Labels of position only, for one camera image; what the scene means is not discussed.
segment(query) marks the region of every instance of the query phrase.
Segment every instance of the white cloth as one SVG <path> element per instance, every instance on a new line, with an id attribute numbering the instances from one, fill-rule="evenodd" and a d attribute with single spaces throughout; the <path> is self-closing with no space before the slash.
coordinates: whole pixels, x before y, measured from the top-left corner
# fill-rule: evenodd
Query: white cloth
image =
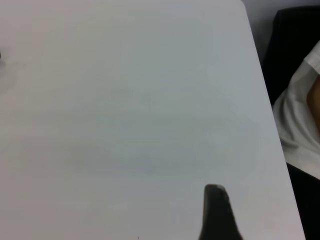
<path id="1" fill-rule="evenodd" d="M 320 41 L 292 76 L 273 106 L 287 163 L 320 179 L 320 136 L 307 105 L 307 94 L 320 74 Z"/>

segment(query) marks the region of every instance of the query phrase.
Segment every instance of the chair backrest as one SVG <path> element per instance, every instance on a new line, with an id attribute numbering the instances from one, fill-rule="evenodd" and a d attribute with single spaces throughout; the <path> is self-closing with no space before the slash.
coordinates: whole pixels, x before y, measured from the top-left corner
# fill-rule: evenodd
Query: chair backrest
<path id="1" fill-rule="evenodd" d="M 272 105 L 319 40 L 320 6 L 294 7 L 277 12 L 261 66 Z"/>

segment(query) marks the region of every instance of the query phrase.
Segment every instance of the wall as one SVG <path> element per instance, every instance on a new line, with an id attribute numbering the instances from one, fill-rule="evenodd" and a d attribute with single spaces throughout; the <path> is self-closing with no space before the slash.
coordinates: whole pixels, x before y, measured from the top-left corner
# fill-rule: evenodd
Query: wall
<path id="1" fill-rule="evenodd" d="M 272 21 L 280 9 L 320 5 L 320 0 L 242 0 L 250 21 L 260 61 L 263 59 L 272 33 Z"/>

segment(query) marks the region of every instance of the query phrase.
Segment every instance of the white garment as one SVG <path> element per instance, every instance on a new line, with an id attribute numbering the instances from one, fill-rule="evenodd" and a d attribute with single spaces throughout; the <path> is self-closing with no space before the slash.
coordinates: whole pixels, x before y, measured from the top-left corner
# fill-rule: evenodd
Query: white garment
<path id="1" fill-rule="evenodd" d="M 320 179 L 320 135 L 307 105 L 307 94 L 320 74 L 320 41 L 292 76 L 273 106 L 287 163 Z"/>

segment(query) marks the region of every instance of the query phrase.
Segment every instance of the skin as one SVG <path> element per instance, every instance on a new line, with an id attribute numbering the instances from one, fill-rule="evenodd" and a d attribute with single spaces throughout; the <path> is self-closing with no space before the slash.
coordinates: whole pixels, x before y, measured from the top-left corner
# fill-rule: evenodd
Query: skin
<path id="1" fill-rule="evenodd" d="M 315 121 L 316 127 L 320 134 L 320 75 L 316 78 L 307 97 L 306 103 Z"/>

